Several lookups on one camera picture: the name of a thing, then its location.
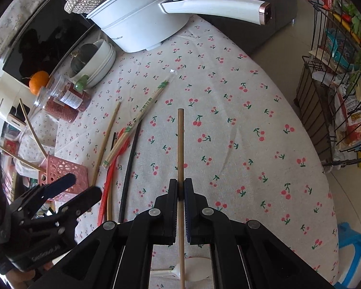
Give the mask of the white plastic spoon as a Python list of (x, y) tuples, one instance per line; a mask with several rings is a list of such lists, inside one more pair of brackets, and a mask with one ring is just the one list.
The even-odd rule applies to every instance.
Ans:
[[(197, 282), (208, 279), (213, 275), (212, 262), (210, 258), (187, 258), (184, 260), (185, 281)], [(159, 269), (150, 272), (151, 277), (167, 277), (170, 279), (181, 279), (181, 267), (178, 263), (173, 269)]]

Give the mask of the jar of red goji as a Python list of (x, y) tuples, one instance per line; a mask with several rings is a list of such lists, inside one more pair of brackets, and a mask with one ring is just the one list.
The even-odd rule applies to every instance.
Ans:
[(74, 110), (72, 107), (52, 96), (46, 87), (41, 87), (34, 105), (45, 110), (49, 115), (69, 123), (73, 122), (79, 113), (77, 110)]

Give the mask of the black chopstick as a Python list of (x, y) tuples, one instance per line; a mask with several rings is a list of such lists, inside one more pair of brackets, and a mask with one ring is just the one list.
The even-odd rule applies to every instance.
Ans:
[(134, 155), (135, 155), (135, 150), (137, 147), (137, 141), (139, 138), (140, 130), (141, 130), (141, 122), (139, 122), (137, 129), (135, 130), (132, 147), (131, 147), (131, 151), (129, 154), (126, 174), (125, 174), (125, 178), (124, 178), (123, 190), (122, 190), (121, 205), (120, 205), (119, 214), (118, 214), (118, 222), (119, 223), (123, 223), (125, 220), (126, 204), (127, 204), (127, 199), (128, 199), (128, 190), (129, 190), (129, 183), (130, 183), (129, 179), (130, 179), (130, 176), (132, 175)]

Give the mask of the blue plastic stool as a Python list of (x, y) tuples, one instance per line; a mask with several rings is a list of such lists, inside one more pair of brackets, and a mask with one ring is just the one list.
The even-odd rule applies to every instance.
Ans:
[(348, 223), (338, 225), (339, 273), (335, 288), (361, 288), (361, 233)]

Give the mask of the jar of dried snacks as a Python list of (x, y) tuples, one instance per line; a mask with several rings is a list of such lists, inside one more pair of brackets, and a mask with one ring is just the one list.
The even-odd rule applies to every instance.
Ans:
[(78, 112), (84, 112), (89, 107), (91, 99), (91, 96), (86, 91), (77, 91), (71, 82), (64, 86), (58, 96), (58, 100), (60, 102), (68, 105)]

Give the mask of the orange tangerine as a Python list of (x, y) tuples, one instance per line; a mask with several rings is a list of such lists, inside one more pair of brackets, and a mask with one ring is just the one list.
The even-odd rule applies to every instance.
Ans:
[(33, 95), (37, 95), (42, 87), (49, 82), (49, 74), (46, 71), (38, 71), (34, 73), (29, 81), (29, 89)]

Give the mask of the cream air fryer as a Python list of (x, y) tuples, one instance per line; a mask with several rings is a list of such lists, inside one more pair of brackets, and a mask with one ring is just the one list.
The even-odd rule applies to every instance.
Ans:
[(17, 110), (21, 111), (19, 99), (22, 99), (26, 111), (32, 108), (35, 96), (30, 89), (10, 75), (0, 77), (0, 118), (18, 131), (25, 127), (25, 120)]

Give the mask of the cherry print tablecloth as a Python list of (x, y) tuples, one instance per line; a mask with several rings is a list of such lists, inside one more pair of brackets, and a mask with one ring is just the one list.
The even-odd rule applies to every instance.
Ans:
[[(335, 207), (313, 144), (267, 73), (202, 18), (191, 17), (155, 50), (118, 53), (73, 122), (42, 109), (30, 122), (47, 152), (85, 166), (91, 181), (116, 103), (102, 160), (113, 135), (132, 124), (164, 80), (169, 85), (141, 122), (124, 221), (152, 208), (177, 176), (182, 108), (184, 174), (195, 192), (234, 221), (260, 221), (332, 287), (339, 276)], [(134, 134), (116, 162), (111, 218), (117, 222)], [(30, 130), (19, 154), (34, 163), (43, 158)]]

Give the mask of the red plastic spoon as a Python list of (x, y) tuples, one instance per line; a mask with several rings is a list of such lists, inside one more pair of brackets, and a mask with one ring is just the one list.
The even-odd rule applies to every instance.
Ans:
[(102, 194), (102, 199), (100, 202), (100, 209), (98, 213), (98, 226), (101, 225), (104, 220), (107, 218), (107, 206), (109, 203), (109, 195), (112, 190), (112, 184), (116, 171), (116, 161), (118, 157), (126, 151), (129, 141), (129, 132), (130, 128), (123, 128), (118, 135), (118, 140), (116, 144), (113, 146), (111, 154), (113, 155), (109, 164), (107, 165), (107, 176), (104, 183), (104, 190)]

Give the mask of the black microwave oven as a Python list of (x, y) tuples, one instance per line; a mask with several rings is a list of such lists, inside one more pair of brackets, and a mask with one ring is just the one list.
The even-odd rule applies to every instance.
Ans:
[(84, 15), (67, 13), (65, 0), (48, 0), (15, 37), (3, 71), (29, 86), (38, 71), (51, 74), (71, 47), (93, 25)]

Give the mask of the white stacked bowls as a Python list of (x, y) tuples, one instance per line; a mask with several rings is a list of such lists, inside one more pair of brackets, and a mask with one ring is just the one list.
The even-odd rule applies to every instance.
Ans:
[(97, 47), (96, 53), (75, 76), (70, 77), (70, 81), (75, 84), (82, 76), (88, 76), (86, 89), (97, 85), (111, 70), (116, 59), (115, 48), (106, 40), (99, 39), (93, 45)]

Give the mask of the green small jar lid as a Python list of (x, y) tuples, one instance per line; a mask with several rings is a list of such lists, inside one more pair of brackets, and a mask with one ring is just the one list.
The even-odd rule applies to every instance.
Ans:
[(89, 79), (88, 75), (86, 74), (82, 75), (82, 77), (80, 77), (80, 79), (78, 79), (78, 81), (75, 82), (74, 89), (82, 93), (86, 89), (88, 79)]

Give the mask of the disposable chopsticks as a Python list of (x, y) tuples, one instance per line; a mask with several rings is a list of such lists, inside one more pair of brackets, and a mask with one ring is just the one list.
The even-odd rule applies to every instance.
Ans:
[(110, 154), (104, 159), (102, 163), (102, 167), (108, 169), (113, 160), (116, 158), (116, 155), (120, 151), (120, 149), (125, 144), (126, 140), (129, 138), (132, 132), (137, 128), (137, 125), (142, 121), (147, 112), (150, 110), (151, 106), (158, 100), (161, 93), (166, 89), (169, 85), (169, 80), (164, 80), (159, 84), (156, 91), (152, 94), (152, 96), (145, 102), (145, 104), (140, 109), (137, 117), (132, 121), (131, 125), (125, 127), (124, 132), (121, 134), (120, 138), (116, 142), (116, 145), (111, 150)]

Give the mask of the wooden chopstick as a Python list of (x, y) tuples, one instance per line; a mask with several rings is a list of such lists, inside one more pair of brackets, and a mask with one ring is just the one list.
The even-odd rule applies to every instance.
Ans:
[(23, 104), (22, 98), (19, 98), (19, 104), (20, 104), (21, 110), (23, 112), (23, 115), (25, 117), (26, 124), (27, 124), (27, 126), (28, 126), (28, 128), (29, 128), (29, 130), (30, 130), (30, 132), (31, 132), (31, 134), (32, 134), (32, 136), (33, 136), (39, 150), (41, 151), (41, 154), (44, 156), (45, 159), (47, 159), (48, 154), (45, 151), (43, 145), (41, 144), (37, 134), (35, 133), (34, 128), (32, 127), (32, 124), (30, 122), (30, 119), (28, 118), (28, 114), (27, 114), (26, 109), (25, 109), (25, 105)]
[(178, 109), (178, 147), (177, 147), (177, 178), (178, 178), (178, 211), (177, 221), (179, 228), (179, 263), (180, 288), (185, 289), (184, 263), (184, 110)]
[(5, 154), (11, 156), (12, 158), (17, 159), (18, 161), (20, 161), (21, 163), (27, 165), (27, 166), (30, 167), (30, 168), (32, 168), (32, 169), (34, 169), (34, 170), (37, 170), (37, 171), (40, 171), (40, 172), (46, 172), (46, 170), (45, 170), (44, 168), (42, 168), (42, 167), (40, 167), (40, 166), (37, 166), (37, 165), (35, 165), (35, 164), (31, 163), (31, 162), (28, 162), (27, 160), (19, 157), (18, 155), (12, 154), (11, 152), (7, 151), (7, 150), (6, 150), (4, 147), (2, 147), (1, 145), (0, 145), (0, 149), (1, 149), (3, 152), (5, 152)]
[(99, 169), (100, 169), (100, 163), (102, 162), (103, 155), (104, 155), (104, 152), (105, 152), (105, 148), (106, 148), (108, 140), (109, 140), (109, 135), (111, 133), (111, 129), (113, 128), (113, 125), (114, 125), (114, 122), (115, 122), (115, 119), (116, 119), (116, 115), (118, 113), (118, 110), (119, 110), (120, 106), (121, 106), (121, 101), (118, 101), (116, 103), (115, 110), (114, 110), (114, 112), (113, 112), (113, 114), (111, 116), (111, 119), (109, 121), (107, 129), (105, 131), (105, 136), (103, 138), (103, 142), (102, 142), (101, 147), (100, 147), (100, 154), (98, 155), (98, 158), (96, 160), (96, 163), (95, 163), (95, 166), (94, 166), (94, 174), (92, 176), (92, 180), (91, 180), (91, 183), (90, 183), (92, 187), (96, 184), (96, 180), (98, 178), (98, 172), (99, 172)]

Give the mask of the white electric pot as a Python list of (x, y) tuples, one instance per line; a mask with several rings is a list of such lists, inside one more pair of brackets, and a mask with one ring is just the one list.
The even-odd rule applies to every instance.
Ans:
[(87, 15), (127, 53), (152, 50), (181, 30), (191, 15), (187, 0), (105, 0)]

